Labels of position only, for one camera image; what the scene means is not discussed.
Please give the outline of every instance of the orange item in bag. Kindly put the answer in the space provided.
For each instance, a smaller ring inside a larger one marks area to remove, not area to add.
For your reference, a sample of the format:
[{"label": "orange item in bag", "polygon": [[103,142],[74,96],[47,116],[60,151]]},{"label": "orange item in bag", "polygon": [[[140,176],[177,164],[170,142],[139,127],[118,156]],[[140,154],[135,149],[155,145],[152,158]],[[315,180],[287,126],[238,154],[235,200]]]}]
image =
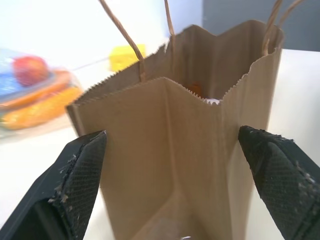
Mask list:
[{"label": "orange item in bag", "polygon": [[39,99],[49,96],[49,94],[58,92],[64,89],[70,82],[72,76],[65,70],[54,70],[54,83],[43,87],[35,92],[29,93],[25,96],[18,97],[16,99],[0,103],[0,110],[8,110],[19,106],[27,105],[35,102]]},{"label": "orange item in bag", "polygon": [[1,119],[1,126],[18,130],[46,123],[64,114],[65,106],[81,93],[78,87],[69,87],[43,101],[5,114]]}]

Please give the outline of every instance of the white tabletop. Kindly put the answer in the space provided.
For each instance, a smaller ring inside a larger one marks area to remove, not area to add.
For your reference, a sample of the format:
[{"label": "white tabletop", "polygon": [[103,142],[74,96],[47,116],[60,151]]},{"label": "white tabletop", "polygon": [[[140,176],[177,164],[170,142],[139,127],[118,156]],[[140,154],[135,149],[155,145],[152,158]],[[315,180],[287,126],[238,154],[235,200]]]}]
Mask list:
[{"label": "white tabletop", "polygon": [[[320,165],[320,52],[283,50],[268,130],[294,139]],[[75,71],[88,88],[92,79],[103,80],[110,72],[105,62]],[[18,137],[0,144],[0,227],[5,223],[34,180],[75,139],[69,127],[50,133]],[[246,240],[283,240],[257,191],[252,192]],[[99,192],[85,240],[113,240],[104,201]]]}]

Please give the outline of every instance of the paper bag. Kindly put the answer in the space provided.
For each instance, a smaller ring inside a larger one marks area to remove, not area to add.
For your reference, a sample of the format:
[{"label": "paper bag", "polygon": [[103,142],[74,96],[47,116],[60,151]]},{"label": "paper bag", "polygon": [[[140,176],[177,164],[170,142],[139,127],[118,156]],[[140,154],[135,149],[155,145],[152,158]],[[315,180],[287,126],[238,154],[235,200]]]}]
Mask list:
[{"label": "paper bag", "polygon": [[[215,36],[192,25],[68,106],[77,133],[106,130],[100,187],[117,240],[242,240],[252,191],[238,144],[265,129],[283,32],[246,21]],[[201,96],[189,89],[201,90]],[[218,104],[206,99],[220,100]]]}]

